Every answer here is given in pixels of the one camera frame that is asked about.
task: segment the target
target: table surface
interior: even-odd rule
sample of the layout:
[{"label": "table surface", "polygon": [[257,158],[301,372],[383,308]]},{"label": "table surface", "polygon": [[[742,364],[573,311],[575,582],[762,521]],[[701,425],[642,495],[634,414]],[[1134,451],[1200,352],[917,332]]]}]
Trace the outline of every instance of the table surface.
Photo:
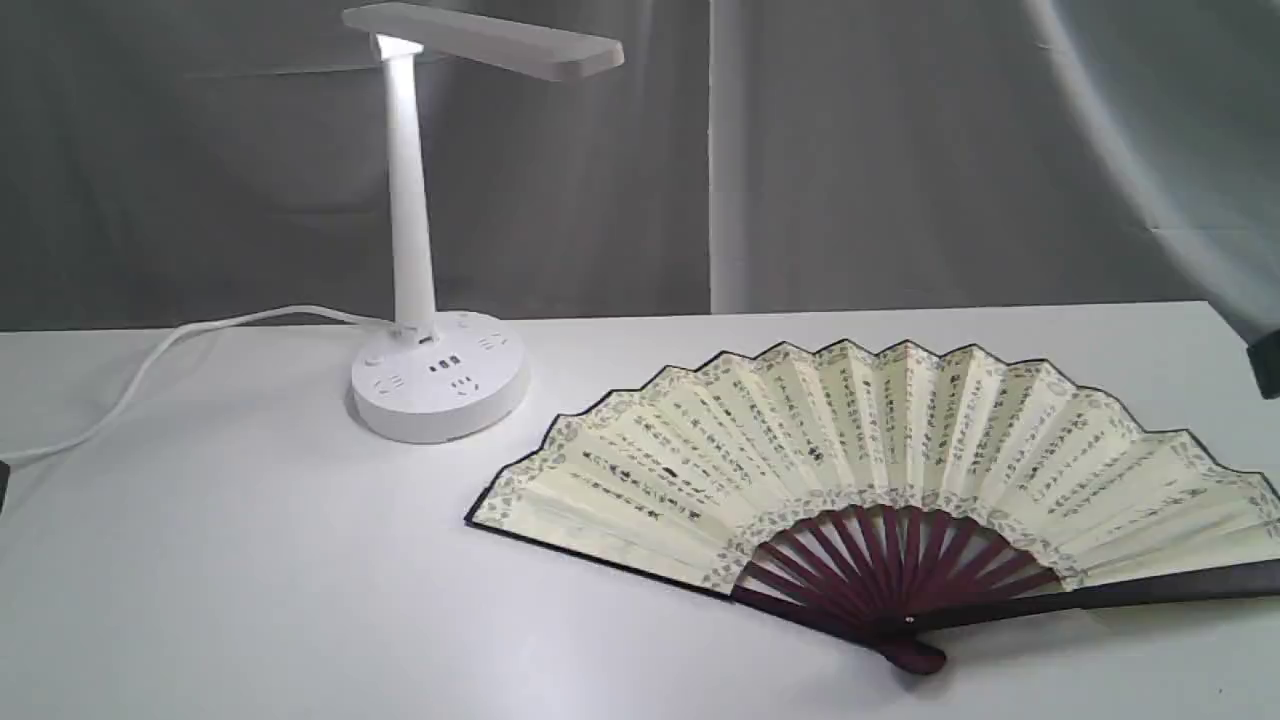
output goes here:
[{"label": "table surface", "polygon": [[[750,609],[468,529],[553,415],[663,364],[850,337],[1047,356],[1148,428],[1280,478],[1280,402],[1201,302],[515,324],[534,386],[443,446],[351,418],[365,331],[244,328],[166,355],[137,404],[14,473],[0,515],[0,717],[184,720],[1207,717],[1280,705],[1280,601],[1064,612],[878,656]],[[0,336],[0,447],[109,406],[157,332]]]}]

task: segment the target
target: white pole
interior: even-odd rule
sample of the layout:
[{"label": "white pole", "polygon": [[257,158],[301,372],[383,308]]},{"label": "white pole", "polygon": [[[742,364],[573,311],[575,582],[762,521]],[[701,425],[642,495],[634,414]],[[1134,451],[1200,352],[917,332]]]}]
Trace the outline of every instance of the white pole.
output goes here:
[{"label": "white pole", "polygon": [[387,165],[392,191],[392,255],[396,277],[396,322],[411,328],[412,340],[435,337],[435,283],[431,277],[431,233],[422,179],[413,53],[383,60],[387,79]]}]

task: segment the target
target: power cord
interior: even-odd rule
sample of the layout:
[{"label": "power cord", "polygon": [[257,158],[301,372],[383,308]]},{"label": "power cord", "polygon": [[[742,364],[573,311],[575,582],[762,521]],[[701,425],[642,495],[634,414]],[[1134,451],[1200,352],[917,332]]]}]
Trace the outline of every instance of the power cord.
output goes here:
[{"label": "power cord", "polygon": [[[129,384],[125,386],[124,392],[120,393],[119,400],[115,401],[115,405],[111,406],[111,409],[106,413],[106,415],[102,415],[102,419],[93,423],[87,430],[82,432],[81,434],[59,443],[46,445],[45,447],[33,447],[29,450],[0,452],[0,462],[35,460],[37,457],[55,455],[58,452],[70,450],[88,441],[97,433],[102,432],[104,428],[111,424],[120,415],[120,413],[124,411],[124,409],[129,405],[129,401],[133,400],[133,393],[137,392],[138,384],[142,383],[142,375],[145,375],[146,372],[151,369],[151,365],[154,365],[155,361],[159,360],[160,356],[164,355],[164,352],[169,350],[179,340],[183,340],[193,334],[206,333],[210,331],[220,331],[236,325],[243,325],[246,323],[253,323],[256,320],[265,320],[268,318],[278,318],[280,315],[319,315],[321,318],[329,318],[330,320],[349,323],[352,325],[376,325],[384,328],[396,327],[396,323],[390,320],[383,320],[379,318],[366,318],[364,315],[352,315],[351,313],[343,313],[340,310],[330,310],[329,307],[321,307],[319,305],[288,305],[285,307],[275,307],[271,310],[250,313],[248,315],[237,315],[234,318],[225,318],[221,320],[205,320],[201,323],[188,323],[186,325],[178,325],[177,328],[170,331],[169,334],[164,337],[164,340],[157,342],[154,348],[151,348],[151,352],[147,354],[146,359],[142,360],[142,364],[138,365],[138,369],[133,373],[133,379],[131,379]],[[3,465],[0,465],[0,471],[4,471]]]}]

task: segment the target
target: white desk lamp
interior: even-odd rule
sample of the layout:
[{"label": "white desk lamp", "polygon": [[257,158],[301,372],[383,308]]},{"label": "white desk lamp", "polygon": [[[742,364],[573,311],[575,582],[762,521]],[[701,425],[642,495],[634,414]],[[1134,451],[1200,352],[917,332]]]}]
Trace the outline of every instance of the white desk lamp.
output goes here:
[{"label": "white desk lamp", "polygon": [[520,340],[500,320],[435,310],[413,56],[426,46],[566,81],[622,64],[622,44],[403,3],[346,10],[342,20],[375,35],[387,78],[398,325],[361,350],[351,368],[351,386],[361,418],[379,434],[402,442],[444,442],[515,410],[529,386],[529,365]]}]

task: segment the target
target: folding fan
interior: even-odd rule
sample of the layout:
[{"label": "folding fan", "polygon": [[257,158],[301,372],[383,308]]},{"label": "folding fan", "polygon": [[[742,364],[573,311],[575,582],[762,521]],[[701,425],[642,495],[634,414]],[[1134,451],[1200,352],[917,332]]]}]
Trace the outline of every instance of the folding fan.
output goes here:
[{"label": "folding fan", "polygon": [[1280,497],[1052,364],[849,341],[666,368],[559,416],[467,516],[870,647],[1068,607],[1280,593]]}]

